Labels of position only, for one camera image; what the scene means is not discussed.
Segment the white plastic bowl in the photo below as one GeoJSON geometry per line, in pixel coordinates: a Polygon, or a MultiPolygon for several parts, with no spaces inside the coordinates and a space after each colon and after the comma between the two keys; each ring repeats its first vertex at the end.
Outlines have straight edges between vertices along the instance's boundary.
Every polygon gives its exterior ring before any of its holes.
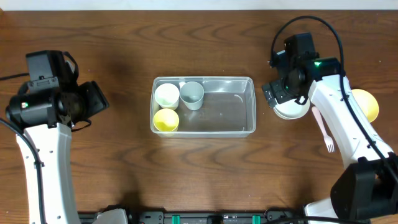
{"type": "Polygon", "coordinates": [[[273,107],[275,114],[282,119],[299,119],[306,115],[309,109],[309,100],[304,105],[299,105],[294,99],[273,107]]]}

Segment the pink plastic fork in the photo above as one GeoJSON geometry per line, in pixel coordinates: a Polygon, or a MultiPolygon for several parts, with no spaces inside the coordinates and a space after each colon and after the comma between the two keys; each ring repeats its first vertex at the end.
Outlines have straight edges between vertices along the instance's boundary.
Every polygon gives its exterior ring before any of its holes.
{"type": "Polygon", "coordinates": [[[321,115],[319,109],[316,106],[313,106],[312,113],[313,113],[314,118],[320,128],[322,135],[323,135],[323,140],[324,140],[324,143],[325,143],[325,146],[326,146],[328,152],[329,153],[334,152],[335,151],[334,142],[326,131],[325,125],[323,124],[322,115],[321,115]]]}

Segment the white plastic cup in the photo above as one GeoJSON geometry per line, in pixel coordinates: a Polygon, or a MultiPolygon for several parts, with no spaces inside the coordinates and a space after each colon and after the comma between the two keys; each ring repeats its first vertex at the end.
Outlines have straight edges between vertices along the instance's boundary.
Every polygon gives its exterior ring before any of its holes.
{"type": "Polygon", "coordinates": [[[180,90],[174,84],[164,83],[155,90],[155,101],[162,108],[176,110],[179,99],[180,90]]]}

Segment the yellow plastic cup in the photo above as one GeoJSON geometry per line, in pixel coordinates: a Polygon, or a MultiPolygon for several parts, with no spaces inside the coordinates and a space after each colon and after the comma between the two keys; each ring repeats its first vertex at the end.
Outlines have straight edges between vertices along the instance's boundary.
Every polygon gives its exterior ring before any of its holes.
{"type": "Polygon", "coordinates": [[[158,131],[177,131],[179,121],[178,114],[174,110],[168,108],[158,110],[153,117],[153,124],[158,131]]]}

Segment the grey plastic cup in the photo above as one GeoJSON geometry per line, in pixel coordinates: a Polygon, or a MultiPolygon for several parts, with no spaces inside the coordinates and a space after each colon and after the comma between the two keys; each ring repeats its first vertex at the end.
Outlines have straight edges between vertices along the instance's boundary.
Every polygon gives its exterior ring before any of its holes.
{"type": "Polygon", "coordinates": [[[192,110],[199,110],[203,105],[204,88],[197,82],[187,82],[180,89],[180,98],[185,106],[192,110]]]}

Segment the yellow plastic bowl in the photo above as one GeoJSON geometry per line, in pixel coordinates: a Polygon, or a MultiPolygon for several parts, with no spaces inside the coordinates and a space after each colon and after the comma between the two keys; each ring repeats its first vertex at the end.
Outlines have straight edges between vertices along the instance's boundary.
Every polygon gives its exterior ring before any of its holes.
{"type": "Polygon", "coordinates": [[[375,97],[362,89],[354,89],[352,94],[368,121],[372,123],[379,115],[379,104],[375,97]]]}

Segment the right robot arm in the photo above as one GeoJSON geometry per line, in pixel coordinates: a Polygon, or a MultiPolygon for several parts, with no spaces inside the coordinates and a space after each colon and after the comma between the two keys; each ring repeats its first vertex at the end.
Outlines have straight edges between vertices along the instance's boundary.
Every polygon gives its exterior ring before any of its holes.
{"type": "Polygon", "coordinates": [[[269,106],[284,119],[319,111],[345,171],[324,200],[304,207],[308,217],[367,220],[397,213],[397,156],[371,126],[336,58],[320,58],[311,34],[284,40],[271,62],[279,79],[263,85],[269,106]]]}

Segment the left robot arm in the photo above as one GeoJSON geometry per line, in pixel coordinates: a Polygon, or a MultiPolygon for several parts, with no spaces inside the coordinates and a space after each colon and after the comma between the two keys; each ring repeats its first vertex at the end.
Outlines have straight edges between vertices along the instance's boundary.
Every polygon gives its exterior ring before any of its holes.
{"type": "Polygon", "coordinates": [[[96,82],[78,84],[75,59],[60,50],[26,55],[30,80],[21,85],[1,123],[16,134],[24,160],[30,223],[128,223],[123,208],[93,216],[76,209],[70,168],[72,133],[107,109],[96,82]]]}

